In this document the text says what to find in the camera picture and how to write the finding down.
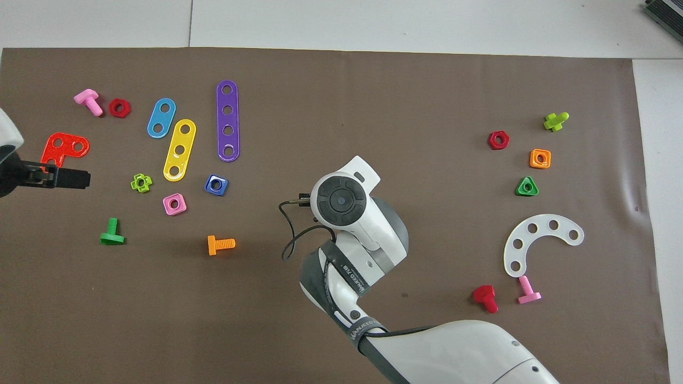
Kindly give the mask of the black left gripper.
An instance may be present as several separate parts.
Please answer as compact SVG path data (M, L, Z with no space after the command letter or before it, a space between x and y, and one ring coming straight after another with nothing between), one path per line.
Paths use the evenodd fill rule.
M9 155L1 165L1 197L15 188L34 187L42 189L87 189L92 175L84 170L58 170L48 163L23 161L18 153Z

